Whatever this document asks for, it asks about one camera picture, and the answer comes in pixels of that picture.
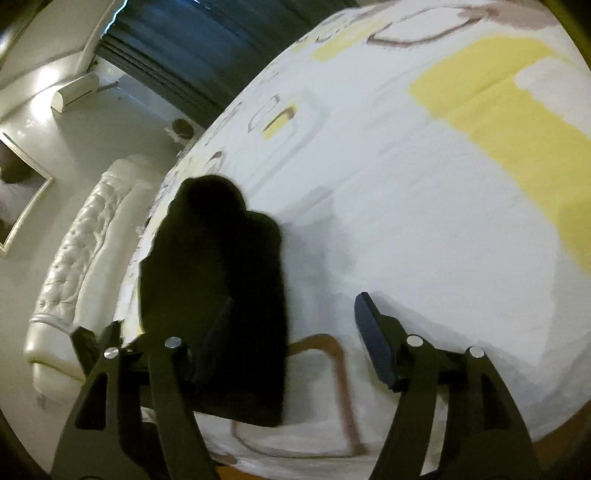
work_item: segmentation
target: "bed sheet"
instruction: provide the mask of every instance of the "bed sheet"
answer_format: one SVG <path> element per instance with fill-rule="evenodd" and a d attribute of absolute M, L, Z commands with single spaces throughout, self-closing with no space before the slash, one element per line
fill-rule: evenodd
<path fill-rule="evenodd" d="M 591 397 L 591 73 L 536 2 L 400 0 L 340 12 L 277 57 L 169 172 L 122 285 L 180 183 L 232 179 L 284 235 L 284 425 L 198 414 L 268 478 L 367 478 L 398 396 L 356 330 L 368 291 L 438 348 L 480 345 L 534 439 Z M 424 472 L 437 466 L 444 395 Z"/>

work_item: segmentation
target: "curtain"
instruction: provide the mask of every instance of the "curtain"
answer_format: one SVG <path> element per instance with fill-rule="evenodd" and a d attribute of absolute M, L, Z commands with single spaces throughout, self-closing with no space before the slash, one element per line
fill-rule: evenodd
<path fill-rule="evenodd" d="M 128 0 L 96 53 L 203 127 L 295 40 L 354 0 Z"/>

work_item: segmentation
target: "picture frame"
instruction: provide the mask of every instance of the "picture frame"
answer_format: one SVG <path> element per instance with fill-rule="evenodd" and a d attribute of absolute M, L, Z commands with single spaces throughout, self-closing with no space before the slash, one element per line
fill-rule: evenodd
<path fill-rule="evenodd" d="M 0 131 L 0 142 L 0 257 L 6 257 L 22 224 L 53 182 L 53 176 L 6 132 Z"/>

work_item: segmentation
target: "leather upholstery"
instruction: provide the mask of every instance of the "leather upholstery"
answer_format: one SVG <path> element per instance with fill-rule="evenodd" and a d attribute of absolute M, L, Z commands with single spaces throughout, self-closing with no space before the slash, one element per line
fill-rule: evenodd
<path fill-rule="evenodd" d="M 79 325 L 100 335 L 112 320 L 119 284 L 138 243 L 137 229 L 163 177 L 144 157 L 116 160 L 86 199 L 51 263 L 24 355 L 33 365 L 35 388 L 53 400 L 77 396 L 85 377 L 70 334 Z"/>

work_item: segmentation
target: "gold frame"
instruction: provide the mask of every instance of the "gold frame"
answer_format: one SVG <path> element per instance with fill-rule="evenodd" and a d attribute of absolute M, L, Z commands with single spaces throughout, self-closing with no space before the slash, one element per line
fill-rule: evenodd
<path fill-rule="evenodd" d="M 6 241 L 4 243 L 0 243 L 0 256 L 6 257 L 12 242 L 14 241 L 14 237 L 16 236 L 19 229 L 22 227 L 22 223 L 26 220 L 27 216 L 31 213 L 33 207 L 43 194 L 43 192 L 47 189 L 50 183 L 53 181 L 53 176 L 45 170 L 42 166 L 40 166 L 37 162 L 35 162 L 29 155 L 27 155 L 16 143 L 12 138 L 10 138 L 5 132 L 0 131 L 0 141 L 4 143 L 10 150 L 12 150 L 15 155 L 17 155 L 24 163 L 29 165 L 33 170 L 35 170 L 39 175 L 45 178 L 45 182 L 43 185 L 35 192 L 33 198 L 27 203 L 25 209 L 21 212 L 18 216 L 17 221 L 12 226 L 10 233 L 6 237 Z"/>

